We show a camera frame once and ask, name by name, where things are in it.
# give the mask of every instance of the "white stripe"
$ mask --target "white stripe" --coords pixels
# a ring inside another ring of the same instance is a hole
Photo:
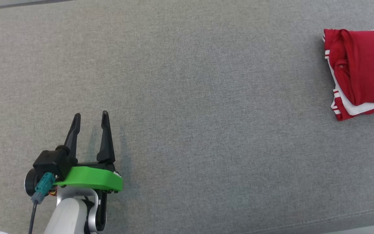
[[[333,99],[333,103],[331,104],[331,108],[334,110],[334,109],[338,109],[338,107],[336,106],[336,102],[334,101]]]

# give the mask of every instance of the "green 3d-printed part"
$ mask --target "green 3d-printed part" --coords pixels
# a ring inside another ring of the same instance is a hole
[[[81,188],[121,191],[122,178],[117,173],[108,170],[74,166],[64,181],[55,182],[54,185],[72,185]]]

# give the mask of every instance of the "gray fabric surface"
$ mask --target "gray fabric surface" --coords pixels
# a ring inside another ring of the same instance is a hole
[[[25,174],[77,112],[77,157],[94,161],[103,110],[124,178],[107,233],[374,225],[374,114],[335,119],[324,28],[374,29],[374,1],[0,9],[0,231],[26,232]]]
[[[30,4],[30,3],[35,3],[39,1],[44,1],[44,0],[0,0],[0,7],[2,6],[8,6],[8,5],[15,5],[15,4]]]

